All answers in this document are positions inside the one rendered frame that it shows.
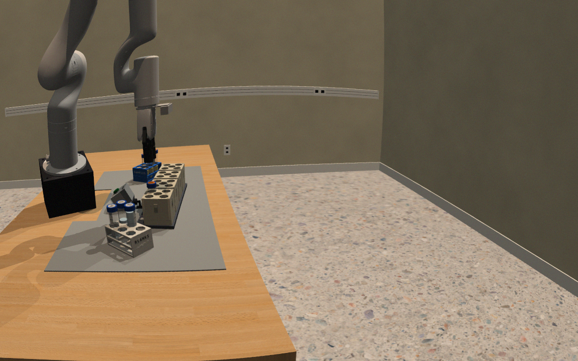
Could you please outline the beige tube rack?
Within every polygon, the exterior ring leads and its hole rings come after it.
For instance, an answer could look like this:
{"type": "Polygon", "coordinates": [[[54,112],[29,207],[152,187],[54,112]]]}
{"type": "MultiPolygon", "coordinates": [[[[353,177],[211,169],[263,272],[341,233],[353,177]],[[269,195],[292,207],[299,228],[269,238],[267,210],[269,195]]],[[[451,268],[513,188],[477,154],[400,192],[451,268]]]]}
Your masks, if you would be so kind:
{"type": "MultiPolygon", "coordinates": [[[[119,223],[119,221],[118,221],[119,223]]],[[[129,228],[126,224],[119,223],[118,228],[111,228],[110,224],[106,226],[106,239],[108,245],[114,247],[115,249],[124,252],[125,254],[135,258],[154,248],[152,229],[137,223],[134,228],[129,228]],[[143,231],[136,230],[137,228],[145,228],[143,231]],[[118,231],[120,229],[120,231],[118,231]],[[121,229],[127,229],[121,232],[121,229]],[[118,233],[119,237],[114,238],[111,235],[111,231],[118,233]],[[135,232],[135,235],[129,236],[129,232],[135,232]]]]}

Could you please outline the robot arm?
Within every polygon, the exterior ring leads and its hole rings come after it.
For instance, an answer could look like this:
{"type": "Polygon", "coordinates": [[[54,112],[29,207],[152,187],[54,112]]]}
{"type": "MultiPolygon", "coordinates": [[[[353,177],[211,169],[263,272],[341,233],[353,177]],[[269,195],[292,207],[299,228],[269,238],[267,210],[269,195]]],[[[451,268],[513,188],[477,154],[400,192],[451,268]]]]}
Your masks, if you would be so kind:
{"type": "MultiPolygon", "coordinates": [[[[159,57],[140,57],[134,60],[134,68],[129,69],[131,53],[156,37],[157,0],[128,0],[128,3],[130,35],[115,55],[115,89],[120,93],[134,92],[135,107],[161,107],[161,116],[167,115],[173,111],[173,104],[158,104],[159,57]]],[[[46,154],[42,165],[45,173],[54,176],[74,174],[86,166],[86,158],[77,150],[77,100],[87,63],[76,48],[88,30],[97,4],[98,0],[70,0],[61,27],[39,64],[40,85],[55,91],[47,109],[50,155],[46,154]]]]}

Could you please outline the beige bucket adapter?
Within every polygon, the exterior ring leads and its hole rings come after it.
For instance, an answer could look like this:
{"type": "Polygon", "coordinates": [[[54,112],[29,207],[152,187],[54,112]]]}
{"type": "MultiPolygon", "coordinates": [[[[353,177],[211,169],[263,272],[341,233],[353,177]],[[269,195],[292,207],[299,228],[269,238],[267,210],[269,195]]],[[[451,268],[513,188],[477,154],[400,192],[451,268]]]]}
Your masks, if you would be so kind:
{"type": "Polygon", "coordinates": [[[183,194],[182,174],[181,170],[158,171],[154,179],[178,179],[179,201],[183,194]]]}
{"type": "Polygon", "coordinates": [[[178,179],[153,179],[156,182],[156,189],[174,189],[175,212],[179,205],[178,179]]]}
{"type": "Polygon", "coordinates": [[[182,185],[185,187],[185,163],[163,163],[159,171],[181,170],[182,185]]]}
{"type": "Polygon", "coordinates": [[[143,195],[142,212],[144,225],[172,225],[175,217],[174,189],[148,190],[143,195]]]}

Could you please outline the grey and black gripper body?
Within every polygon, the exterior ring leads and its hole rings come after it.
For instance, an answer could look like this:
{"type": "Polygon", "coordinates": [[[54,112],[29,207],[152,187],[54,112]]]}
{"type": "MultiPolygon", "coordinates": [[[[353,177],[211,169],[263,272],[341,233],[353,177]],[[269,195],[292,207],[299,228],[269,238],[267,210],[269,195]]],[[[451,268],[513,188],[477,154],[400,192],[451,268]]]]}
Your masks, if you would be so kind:
{"type": "MultiPolygon", "coordinates": [[[[153,106],[151,106],[153,107],[153,106]]],[[[143,126],[147,128],[147,138],[152,140],[157,134],[156,108],[136,108],[137,112],[137,139],[142,140],[143,126]]]]}

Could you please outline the blue tube rack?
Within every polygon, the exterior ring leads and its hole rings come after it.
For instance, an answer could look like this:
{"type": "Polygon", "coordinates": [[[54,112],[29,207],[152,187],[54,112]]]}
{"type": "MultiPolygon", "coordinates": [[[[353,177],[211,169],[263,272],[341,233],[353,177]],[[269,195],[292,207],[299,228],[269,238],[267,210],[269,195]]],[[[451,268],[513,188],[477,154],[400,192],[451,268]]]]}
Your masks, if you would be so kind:
{"type": "Polygon", "coordinates": [[[133,180],[135,182],[143,182],[143,183],[151,182],[154,179],[155,174],[158,173],[159,167],[162,166],[162,162],[158,162],[158,164],[154,164],[154,166],[149,166],[148,168],[142,168],[142,163],[141,163],[140,165],[133,167],[133,169],[132,169],[133,180]],[[151,169],[151,167],[154,167],[154,166],[158,166],[158,170],[154,171],[154,173],[147,174],[147,170],[151,169]]]}

